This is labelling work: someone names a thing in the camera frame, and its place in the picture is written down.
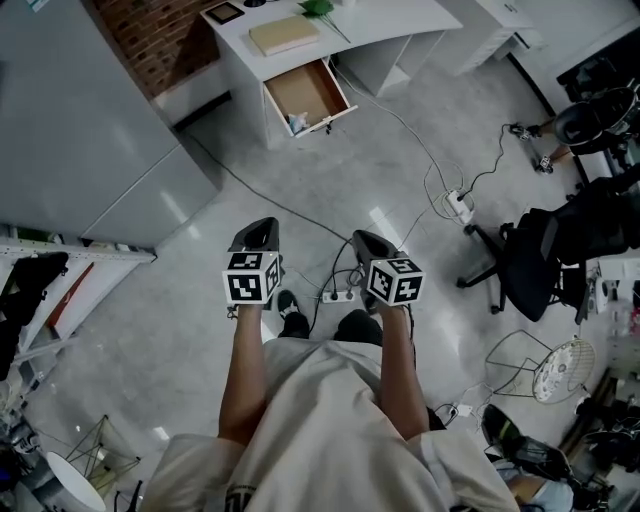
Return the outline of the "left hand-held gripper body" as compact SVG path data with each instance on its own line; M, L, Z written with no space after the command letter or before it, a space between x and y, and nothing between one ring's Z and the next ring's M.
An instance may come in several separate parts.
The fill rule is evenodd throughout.
M265 237L260 244L234 240L222 279L230 305L267 304L281 285L279 236Z

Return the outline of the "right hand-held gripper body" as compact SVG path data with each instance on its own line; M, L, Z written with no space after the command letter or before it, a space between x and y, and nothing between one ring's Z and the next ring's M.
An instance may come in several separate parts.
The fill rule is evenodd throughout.
M421 298L424 271L407 256L372 260L365 270L363 302L369 314L382 304L408 306Z

